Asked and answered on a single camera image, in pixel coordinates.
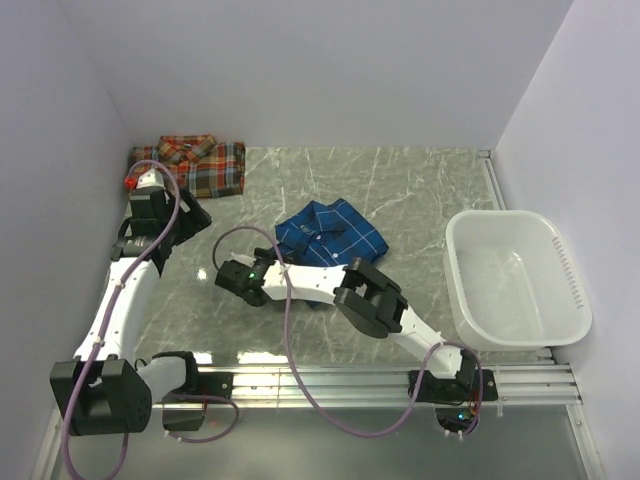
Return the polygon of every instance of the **white basket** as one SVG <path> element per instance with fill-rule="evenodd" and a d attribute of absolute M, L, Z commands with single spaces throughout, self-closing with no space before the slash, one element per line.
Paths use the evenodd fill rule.
<path fill-rule="evenodd" d="M 567 345 L 591 327 L 591 307 L 558 229 L 526 211 L 457 214 L 444 254 L 462 341 L 484 351 Z"/>

